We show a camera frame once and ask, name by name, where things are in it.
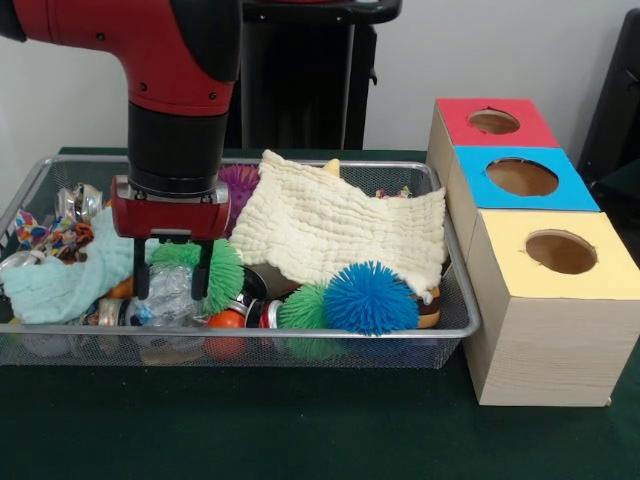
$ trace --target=red ball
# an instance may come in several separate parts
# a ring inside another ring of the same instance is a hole
[[[244,328],[244,315],[233,310],[225,310],[209,317],[207,326],[211,328]],[[216,360],[233,360],[247,350],[244,337],[208,337],[204,342],[205,353]]]

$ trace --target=white muslin cloth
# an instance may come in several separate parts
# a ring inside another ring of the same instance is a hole
[[[245,265],[270,264],[300,284],[379,261],[418,295],[440,283],[444,189],[415,198],[372,198],[320,168],[266,150],[260,182],[230,242]]]

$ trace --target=mint green towel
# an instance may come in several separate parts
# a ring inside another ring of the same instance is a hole
[[[133,272],[133,240],[119,237],[111,208],[92,221],[94,240],[87,246],[87,261],[65,265],[47,257],[42,265],[12,268],[0,273],[4,292],[17,318],[27,324],[73,320],[109,289]],[[146,244],[147,258],[158,247]]]

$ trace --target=wooden box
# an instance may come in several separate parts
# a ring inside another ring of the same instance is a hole
[[[606,214],[481,210],[467,267],[480,404],[607,404],[640,333],[640,271]]]
[[[456,146],[558,147],[528,99],[439,98],[433,112],[427,164],[447,184]]]
[[[456,147],[447,207],[468,257],[478,208],[598,212],[560,148]]]

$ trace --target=circular hole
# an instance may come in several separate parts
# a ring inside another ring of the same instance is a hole
[[[520,122],[516,117],[493,108],[478,110],[471,115],[470,121],[478,130],[493,135],[506,135],[520,129]]]
[[[527,253],[550,270],[569,275],[588,272],[598,261],[585,240],[562,230],[535,232],[527,240]]]
[[[550,195],[558,188],[558,176],[539,163],[523,158],[501,158],[487,167],[493,183],[521,197]]]

